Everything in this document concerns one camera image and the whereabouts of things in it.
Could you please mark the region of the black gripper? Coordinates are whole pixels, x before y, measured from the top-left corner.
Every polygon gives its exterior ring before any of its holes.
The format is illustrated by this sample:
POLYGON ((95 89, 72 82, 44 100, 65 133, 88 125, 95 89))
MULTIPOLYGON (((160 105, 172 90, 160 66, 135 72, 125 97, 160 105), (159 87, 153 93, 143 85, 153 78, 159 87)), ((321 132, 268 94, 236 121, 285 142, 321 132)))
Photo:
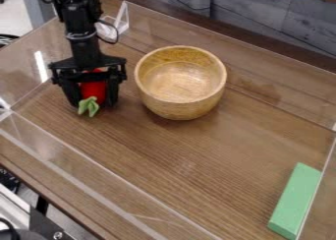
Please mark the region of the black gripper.
POLYGON ((69 38, 72 56, 48 64, 51 80, 60 85, 73 107, 79 106, 81 91, 79 83, 107 80, 105 105, 119 101, 120 83, 127 79, 127 60, 103 53, 99 37, 69 38))

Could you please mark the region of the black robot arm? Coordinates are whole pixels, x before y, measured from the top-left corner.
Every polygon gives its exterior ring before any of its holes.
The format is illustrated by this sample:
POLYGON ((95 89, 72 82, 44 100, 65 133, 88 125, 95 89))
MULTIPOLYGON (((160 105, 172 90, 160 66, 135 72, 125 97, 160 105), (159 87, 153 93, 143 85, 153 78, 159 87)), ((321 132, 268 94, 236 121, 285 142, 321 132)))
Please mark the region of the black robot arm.
POLYGON ((72 56, 51 62, 52 83, 59 85, 72 106, 79 107, 85 99, 83 87, 103 83, 103 104, 113 106, 119 101, 120 84, 127 80, 127 60, 107 55, 100 49, 96 24, 115 27, 101 19, 100 0, 43 0, 55 8, 64 23, 64 36, 72 56))

